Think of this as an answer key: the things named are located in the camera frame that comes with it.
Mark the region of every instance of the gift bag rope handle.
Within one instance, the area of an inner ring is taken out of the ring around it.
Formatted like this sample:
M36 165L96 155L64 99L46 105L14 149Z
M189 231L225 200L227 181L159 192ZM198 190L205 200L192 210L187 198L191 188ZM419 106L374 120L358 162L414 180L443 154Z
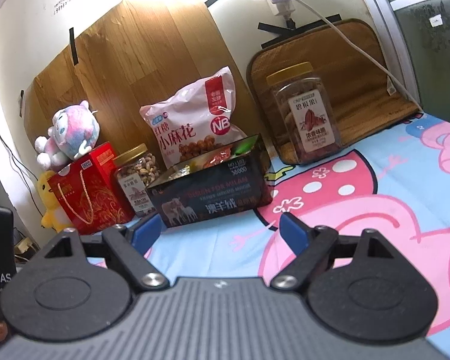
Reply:
M88 196L87 188L85 187L85 181L83 181L83 169L80 171L80 180L82 180L82 186L83 190L85 191L85 196L87 197L88 204L90 205L90 211L91 211L91 221L87 221L83 219L80 215L78 215L75 210L68 204L68 201L66 200L65 196L63 195L62 188L60 188L60 183L57 183L58 190L60 192L61 197L63 197L63 200L68 208L70 208L70 211L75 214L75 216L82 222L86 223L87 225L91 225L94 222L94 208L92 207L92 202L90 202L90 197Z

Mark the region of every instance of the plastic jar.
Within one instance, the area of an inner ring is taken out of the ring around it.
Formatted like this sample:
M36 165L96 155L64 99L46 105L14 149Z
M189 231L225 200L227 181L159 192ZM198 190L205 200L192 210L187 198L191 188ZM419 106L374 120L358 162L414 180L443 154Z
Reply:
M310 62L270 74L267 84L300 164L309 164L340 151L342 141L330 100Z
M117 167L114 176L137 216L150 214L155 210L147 195L146 188L161 174L155 156L141 145L115 157Z

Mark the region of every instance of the pink cartoon pig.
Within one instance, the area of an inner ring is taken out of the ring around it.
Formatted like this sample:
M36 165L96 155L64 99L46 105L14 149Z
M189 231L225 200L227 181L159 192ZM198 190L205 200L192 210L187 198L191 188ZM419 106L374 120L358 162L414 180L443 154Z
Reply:
M450 123L442 122L428 128L423 132L421 141L425 146L440 150L440 169L450 173Z
M276 183L271 204L258 209L263 222L278 226L280 215L298 216L337 200L377 193L377 178L357 150Z
M298 217L307 225L328 225L344 235L360 235L364 228L379 230L432 284L439 309L429 335L450 326L450 229L420 233L414 213L403 202L384 195L350 197L325 204ZM270 280L295 255L277 231L260 262L259 274Z

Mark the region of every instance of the pink and blue plush toy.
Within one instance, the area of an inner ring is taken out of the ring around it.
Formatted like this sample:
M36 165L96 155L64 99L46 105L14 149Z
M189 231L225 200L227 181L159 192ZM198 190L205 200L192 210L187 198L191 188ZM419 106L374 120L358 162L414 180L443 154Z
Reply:
M43 171L60 171L71 161L91 152L99 133L100 126L86 100L57 111L53 126L48 129L49 138L35 140L38 165Z

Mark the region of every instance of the snack bag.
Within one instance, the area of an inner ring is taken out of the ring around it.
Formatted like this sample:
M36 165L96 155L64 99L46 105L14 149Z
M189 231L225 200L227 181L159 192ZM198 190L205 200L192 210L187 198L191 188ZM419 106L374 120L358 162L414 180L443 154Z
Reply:
M167 168L245 138L230 123L235 83L229 67L180 89L161 103L144 105L140 115L154 130Z

